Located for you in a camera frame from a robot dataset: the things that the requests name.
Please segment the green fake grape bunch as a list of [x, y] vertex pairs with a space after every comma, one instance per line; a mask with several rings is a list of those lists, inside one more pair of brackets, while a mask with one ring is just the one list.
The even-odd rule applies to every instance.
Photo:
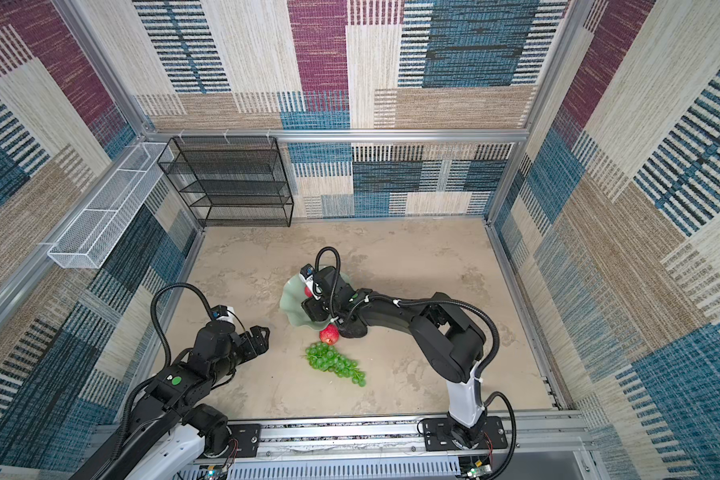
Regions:
[[331, 372], [339, 378], [349, 379], [359, 387], [366, 386], [366, 373], [359, 368], [357, 361], [340, 353], [333, 345], [317, 342], [305, 350], [306, 360], [311, 368], [321, 372]]

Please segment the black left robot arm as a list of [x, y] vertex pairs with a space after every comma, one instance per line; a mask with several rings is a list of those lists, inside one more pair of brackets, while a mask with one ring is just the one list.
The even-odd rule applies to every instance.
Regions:
[[202, 400], [239, 365], [269, 350], [270, 329], [241, 334], [232, 323], [211, 321], [185, 360], [163, 368], [130, 404], [113, 433], [72, 475], [74, 479], [170, 479], [201, 457], [221, 463], [237, 441], [228, 417]]

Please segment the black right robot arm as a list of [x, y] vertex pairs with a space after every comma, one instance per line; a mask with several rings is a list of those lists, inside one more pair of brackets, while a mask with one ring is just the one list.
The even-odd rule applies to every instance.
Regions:
[[334, 325], [343, 338], [361, 338], [371, 327], [412, 336], [429, 365], [446, 380], [446, 435], [456, 447], [474, 449], [487, 421], [480, 378], [500, 348], [498, 328], [477, 307], [442, 292], [426, 299], [401, 299], [355, 289], [333, 266], [308, 264], [299, 279], [307, 291], [302, 309], [313, 323]]

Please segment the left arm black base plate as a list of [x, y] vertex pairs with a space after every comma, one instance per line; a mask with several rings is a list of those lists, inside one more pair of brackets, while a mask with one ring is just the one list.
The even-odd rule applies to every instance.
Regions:
[[228, 424], [216, 428], [207, 438], [205, 458], [221, 462], [257, 455], [262, 425], [254, 423]]

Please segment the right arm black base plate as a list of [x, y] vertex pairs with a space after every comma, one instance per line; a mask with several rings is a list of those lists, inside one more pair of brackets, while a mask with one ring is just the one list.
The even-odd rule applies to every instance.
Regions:
[[465, 427], [450, 416], [420, 420], [417, 432], [427, 451], [507, 449], [509, 442], [502, 420], [483, 414], [473, 427]]

